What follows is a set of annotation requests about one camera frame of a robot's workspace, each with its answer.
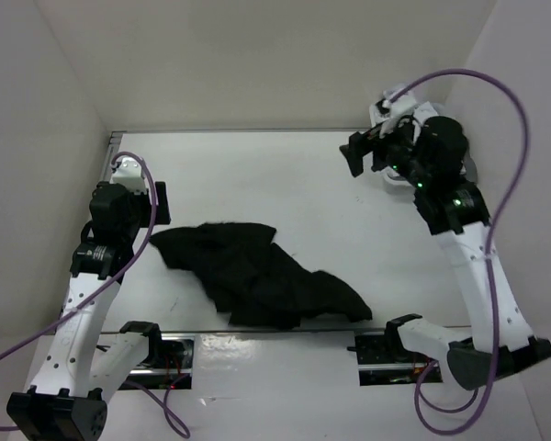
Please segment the black pleated skirt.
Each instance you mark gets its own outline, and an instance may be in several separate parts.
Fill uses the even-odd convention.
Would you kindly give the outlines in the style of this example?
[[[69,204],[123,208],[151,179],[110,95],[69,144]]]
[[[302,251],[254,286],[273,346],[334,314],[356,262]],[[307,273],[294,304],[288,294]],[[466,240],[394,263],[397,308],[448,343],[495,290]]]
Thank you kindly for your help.
[[[255,222],[204,223],[157,232],[150,243],[167,268],[191,272],[229,323],[291,330],[305,319],[340,315],[370,321],[371,308],[345,281],[308,271]]]

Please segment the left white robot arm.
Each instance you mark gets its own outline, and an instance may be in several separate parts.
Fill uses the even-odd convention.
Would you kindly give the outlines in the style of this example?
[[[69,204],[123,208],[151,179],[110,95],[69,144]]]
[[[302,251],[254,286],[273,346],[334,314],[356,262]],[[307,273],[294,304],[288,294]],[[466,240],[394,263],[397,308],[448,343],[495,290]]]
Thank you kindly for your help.
[[[100,182],[90,220],[73,252],[69,287],[48,354],[25,392],[11,394],[6,411],[28,440],[97,440],[107,407],[132,369],[159,364],[164,344],[158,324],[127,322],[108,350],[96,346],[120,291],[140,229],[169,224],[166,184],[157,199],[144,187]]]

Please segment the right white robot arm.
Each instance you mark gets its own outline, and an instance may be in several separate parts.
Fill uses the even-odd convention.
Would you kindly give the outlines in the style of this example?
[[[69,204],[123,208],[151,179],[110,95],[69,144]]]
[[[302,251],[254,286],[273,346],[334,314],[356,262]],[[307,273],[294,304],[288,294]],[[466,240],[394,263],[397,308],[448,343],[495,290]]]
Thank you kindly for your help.
[[[416,130],[410,117],[383,133],[376,125],[353,133],[340,151],[352,176],[387,167],[414,188],[414,205],[454,269],[467,308],[467,332],[407,314],[386,324],[384,350],[403,361],[412,353],[438,362],[443,379],[477,390],[490,379],[519,373],[551,357],[551,343],[524,319],[505,276],[492,222],[476,184],[461,173],[468,139],[459,122],[444,116],[426,119]]]

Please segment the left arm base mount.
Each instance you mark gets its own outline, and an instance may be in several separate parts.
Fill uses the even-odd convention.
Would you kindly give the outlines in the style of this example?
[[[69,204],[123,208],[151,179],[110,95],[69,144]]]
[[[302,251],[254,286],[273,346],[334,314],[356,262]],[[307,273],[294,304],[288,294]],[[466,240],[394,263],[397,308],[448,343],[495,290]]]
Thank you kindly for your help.
[[[188,389],[195,339],[156,330],[105,334],[96,344],[90,388],[110,397],[118,390]]]

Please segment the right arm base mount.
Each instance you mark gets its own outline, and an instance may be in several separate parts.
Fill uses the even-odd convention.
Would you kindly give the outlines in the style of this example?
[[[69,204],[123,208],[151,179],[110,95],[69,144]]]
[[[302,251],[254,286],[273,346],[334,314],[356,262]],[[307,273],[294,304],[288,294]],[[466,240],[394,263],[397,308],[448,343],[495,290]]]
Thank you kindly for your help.
[[[355,355],[361,387],[414,385],[431,362],[422,354],[395,353],[382,332],[356,333],[347,351]]]

